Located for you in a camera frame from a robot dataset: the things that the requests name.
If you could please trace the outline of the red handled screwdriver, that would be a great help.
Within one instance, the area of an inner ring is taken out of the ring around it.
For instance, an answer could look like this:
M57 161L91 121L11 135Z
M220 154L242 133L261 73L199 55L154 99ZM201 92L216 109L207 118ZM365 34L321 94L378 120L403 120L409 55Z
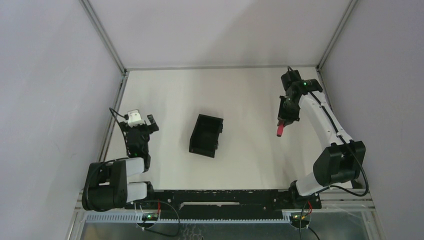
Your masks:
M283 135L285 128L285 123L283 121L279 121L277 124L276 136L281 137Z

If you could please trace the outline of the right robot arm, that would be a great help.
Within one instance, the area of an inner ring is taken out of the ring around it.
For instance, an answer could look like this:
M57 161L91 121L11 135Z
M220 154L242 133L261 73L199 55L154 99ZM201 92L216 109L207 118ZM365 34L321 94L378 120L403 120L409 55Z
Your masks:
M322 149L313 163L312 172L291 183L289 203L295 208L302 208L310 196L329 188L357 197L368 194L369 182L363 168L365 144L353 140L341 126L319 81L302 79L298 70L288 66L281 82L285 95L279 97L276 136L281 137L285 127L300 121L300 113L304 112Z

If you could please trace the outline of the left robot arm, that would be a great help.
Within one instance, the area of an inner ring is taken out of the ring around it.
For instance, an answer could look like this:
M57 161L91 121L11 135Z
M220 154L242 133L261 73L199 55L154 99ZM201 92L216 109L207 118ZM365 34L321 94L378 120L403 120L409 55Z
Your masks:
M129 181L129 177L150 169L150 136L159 126L153 115L148 115L147 120L149 123L137 111L129 112L127 120L118 124L127 156L89 165L81 199L86 211L106 212L134 201L145 209L155 205L157 196L149 181Z

